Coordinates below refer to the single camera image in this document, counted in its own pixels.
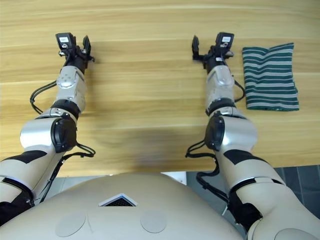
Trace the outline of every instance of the black cable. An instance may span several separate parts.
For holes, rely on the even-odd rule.
[[[83,158],[83,157],[93,158],[93,156],[96,154],[96,151],[94,149],[92,149],[91,147],[89,147],[89,146],[82,145],[82,144],[80,144],[78,142],[77,142],[76,146],[78,148],[86,151],[87,153],[86,152],[74,152],[74,153],[71,153],[71,154],[64,155],[60,159],[60,161],[58,162],[58,164],[54,168],[48,183],[44,187],[44,189],[46,188],[46,190],[45,190],[45,192],[44,192],[44,194],[43,194],[43,196],[42,196],[42,198],[40,200],[40,203],[42,203],[45,200],[45,198],[46,198],[46,196],[47,196],[47,194],[48,194],[48,192],[49,192],[49,190],[50,190],[50,188],[52,186],[52,183],[54,182],[54,180],[55,180],[55,178],[56,178],[61,166],[65,163],[65,161],[67,159],[69,159],[69,158],[71,158],[73,156],[80,156],[81,158]]]
[[[215,169],[213,172],[206,173],[203,171],[200,171],[196,174],[196,180],[197,182],[202,186],[203,189],[208,189],[211,193],[216,195],[221,200],[225,201],[226,203],[229,202],[228,196],[225,192],[221,191],[220,189],[210,185],[207,181],[203,179],[203,177],[214,177],[217,176],[220,173],[219,164],[218,161],[215,161]]]
[[[225,59],[223,58],[222,53],[221,53],[221,59],[222,59],[222,62],[224,63],[224,65],[226,65],[228,67],[228,64],[226,63]],[[234,80],[234,84],[242,90],[242,96],[234,100],[234,102],[237,103],[246,96],[246,91],[245,91],[244,87],[241,86],[240,83],[237,82],[236,80]]]
[[[236,103],[242,100],[246,96],[246,91],[244,87],[241,86],[240,83],[238,83],[236,80],[234,80],[234,84],[237,85],[242,90],[242,96],[234,100],[234,102]]]
[[[194,150],[200,149],[205,145],[205,140],[202,140],[200,142],[197,142],[193,145],[191,145],[186,153],[185,153],[185,157],[186,158],[202,158],[202,157],[210,157],[215,159],[215,169],[213,170],[213,172],[210,173],[206,173],[203,171],[200,171],[196,174],[196,180],[197,182],[203,187],[203,189],[208,189],[211,193],[213,193],[214,195],[216,195],[218,198],[220,198],[221,200],[225,201],[226,203],[229,202],[228,196],[225,192],[221,191],[220,189],[210,185],[207,181],[205,181],[203,179],[203,177],[214,177],[216,175],[219,174],[220,169],[219,169],[219,164],[216,158],[216,155],[213,153],[191,153]]]
[[[62,67],[65,67],[68,62],[70,60],[70,56],[68,55],[63,66]],[[53,81],[53,82],[50,82],[49,84],[47,85],[44,85],[42,87],[39,87],[38,89],[36,89],[31,95],[30,95],[30,104],[31,104],[31,107],[38,113],[38,114],[41,114],[43,113],[43,111],[38,108],[36,105],[35,105],[35,101],[36,101],[36,96],[38,96],[40,93],[50,89],[50,88],[53,88],[54,86],[57,85],[57,82],[56,81]]]

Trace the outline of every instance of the wood grain surface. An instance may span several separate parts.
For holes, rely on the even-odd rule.
[[[213,169],[209,158],[185,158],[208,122],[206,72],[192,61],[191,42],[197,34],[205,53],[224,31],[235,34],[227,62],[242,85],[243,47],[294,42],[300,111],[237,107],[258,128],[255,155],[274,167],[320,164],[319,25],[318,0],[2,0],[0,157],[22,152],[20,130],[37,116],[30,94],[57,78],[64,60],[55,34],[71,32],[78,43],[89,36],[96,58],[77,137],[97,153],[70,158],[59,176]],[[37,105],[50,107],[56,91]]]

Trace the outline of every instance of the white label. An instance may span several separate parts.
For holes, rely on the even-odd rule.
[[[69,42],[69,40],[66,36],[59,37],[59,40],[60,40],[60,43],[68,43]]]
[[[224,43],[229,43],[230,40],[231,40],[231,37],[230,37],[230,36],[224,36],[224,37],[222,38],[222,42],[224,42]]]

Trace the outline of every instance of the vent grille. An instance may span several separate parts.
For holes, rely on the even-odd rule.
[[[133,199],[124,193],[120,193],[99,203],[100,207],[136,207],[137,205]]]
[[[104,205],[104,207],[112,207],[112,206],[118,206],[118,207],[133,207],[133,205],[128,202],[126,199],[124,198],[119,198],[118,200],[115,200],[113,202],[110,202],[107,205]]]

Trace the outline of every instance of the striped cloth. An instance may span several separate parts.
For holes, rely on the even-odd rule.
[[[299,110],[292,74],[294,44],[242,49],[246,107],[256,110]]]

